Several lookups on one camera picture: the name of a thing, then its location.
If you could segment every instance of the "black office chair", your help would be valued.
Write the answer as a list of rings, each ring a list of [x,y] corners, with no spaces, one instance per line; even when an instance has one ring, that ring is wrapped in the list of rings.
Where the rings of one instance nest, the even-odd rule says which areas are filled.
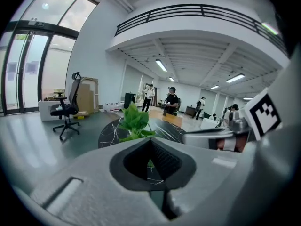
[[[71,88],[71,92],[69,94],[69,102],[70,104],[64,104],[64,100],[67,99],[67,97],[54,97],[56,99],[60,100],[60,104],[55,104],[53,106],[51,106],[50,108],[50,115],[52,116],[59,116],[60,119],[62,119],[62,116],[64,116],[65,118],[65,124],[64,125],[60,125],[60,126],[56,126],[53,127],[53,131],[55,131],[57,128],[63,128],[62,133],[60,134],[60,140],[62,140],[62,134],[64,133],[64,131],[67,128],[70,128],[71,130],[74,130],[77,132],[77,134],[79,135],[79,131],[76,130],[75,128],[72,127],[72,125],[78,124],[78,122],[72,122],[70,121],[69,116],[70,115],[75,115],[77,114],[77,112],[79,111],[79,107],[77,105],[76,102],[76,97],[77,97],[77,91],[79,89],[79,84],[80,84],[80,80],[81,80],[81,76],[79,74],[79,72],[76,72],[72,75],[72,79],[74,80],[72,83],[72,88]],[[59,106],[62,106],[62,110],[57,110],[57,108]]]

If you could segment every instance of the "person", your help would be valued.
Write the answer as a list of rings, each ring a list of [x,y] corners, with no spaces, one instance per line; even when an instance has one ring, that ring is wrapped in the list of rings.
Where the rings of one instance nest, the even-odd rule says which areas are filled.
[[[142,107],[142,111],[144,111],[145,106],[146,106],[146,111],[149,110],[150,104],[151,104],[151,98],[155,95],[155,91],[153,89],[154,85],[150,85],[147,89],[143,90],[143,92],[145,93],[145,99],[143,102],[143,107]]]
[[[215,119],[216,119],[216,114],[214,113],[213,115],[211,115],[211,116],[209,117],[209,119],[215,121]]]
[[[169,93],[167,94],[167,97],[164,101],[164,103],[166,104],[165,106],[165,110],[166,113],[168,114],[174,114],[174,111],[176,110],[176,108],[178,107],[178,103],[179,103],[179,99],[178,96],[175,94],[175,87],[169,87]]]
[[[229,115],[230,115],[231,111],[238,111],[238,104],[234,104],[233,106],[230,107],[230,110],[226,111],[225,116],[224,116],[224,121],[223,121],[224,126],[229,125]]]
[[[192,118],[194,118],[196,116],[196,114],[198,113],[196,120],[198,120],[199,115],[201,114],[202,110],[204,109],[205,106],[205,97],[202,97],[199,101],[197,101],[197,107],[196,110],[192,116]]]

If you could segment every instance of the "wooden table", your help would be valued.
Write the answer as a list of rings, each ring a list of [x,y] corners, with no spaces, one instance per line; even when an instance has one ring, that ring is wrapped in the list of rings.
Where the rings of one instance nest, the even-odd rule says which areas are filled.
[[[167,121],[177,127],[182,126],[182,117],[178,117],[171,114],[166,114],[166,116],[163,115],[163,111],[157,111],[157,110],[151,110],[149,111],[149,117],[150,118],[158,118],[162,121]]]

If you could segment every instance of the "balcony railing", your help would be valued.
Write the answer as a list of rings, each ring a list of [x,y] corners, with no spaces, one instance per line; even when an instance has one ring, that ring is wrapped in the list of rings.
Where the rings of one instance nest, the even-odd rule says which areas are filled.
[[[207,4],[178,4],[163,8],[157,8],[142,13],[119,24],[117,26],[115,36],[141,24],[149,23],[158,19],[178,16],[212,17],[238,24],[266,38],[284,54],[287,55],[282,39],[278,35],[272,34],[257,20],[228,8],[222,8]]]

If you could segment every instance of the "door frame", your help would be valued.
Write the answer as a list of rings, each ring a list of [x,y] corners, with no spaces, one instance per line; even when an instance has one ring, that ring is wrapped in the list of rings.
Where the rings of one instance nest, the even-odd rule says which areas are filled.
[[[7,75],[6,70],[7,70],[8,56],[10,54],[11,46],[12,46],[14,38],[17,34],[28,34],[28,37],[24,44],[24,49],[22,51],[21,58],[20,58],[20,65],[19,65],[19,68],[17,71],[18,79],[16,82],[16,89],[18,91],[19,108],[8,110],[7,106],[6,106],[6,95],[5,95],[5,85],[6,85],[5,81],[6,81],[6,75]],[[45,32],[45,31],[35,30],[35,29],[16,29],[16,30],[14,30],[14,32],[10,38],[9,44],[8,44],[5,59],[3,62],[4,63],[3,70],[2,70],[1,90],[2,90],[2,104],[3,104],[4,115],[39,111],[38,107],[24,108],[24,105],[23,105],[23,75],[24,75],[23,70],[25,67],[26,55],[29,51],[30,43],[32,41],[33,36],[34,35],[48,36],[45,47],[43,49],[43,53],[42,53],[41,60],[40,60],[39,71],[38,71],[37,93],[38,93],[38,101],[40,101],[41,97],[42,97],[41,87],[42,87],[43,68],[44,68],[46,55],[47,55],[48,48],[49,48],[50,42],[52,40],[53,34],[54,34],[54,32]]]

